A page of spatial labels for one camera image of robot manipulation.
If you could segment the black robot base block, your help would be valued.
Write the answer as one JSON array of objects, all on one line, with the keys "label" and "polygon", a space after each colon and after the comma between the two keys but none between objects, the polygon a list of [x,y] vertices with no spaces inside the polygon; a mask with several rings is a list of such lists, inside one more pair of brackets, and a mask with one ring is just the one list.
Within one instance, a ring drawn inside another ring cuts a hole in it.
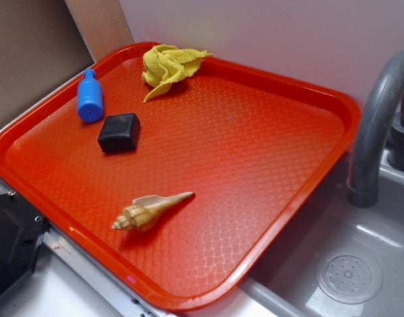
[{"label": "black robot base block", "polygon": [[33,275],[48,220],[16,192],[0,194],[0,302]]}]

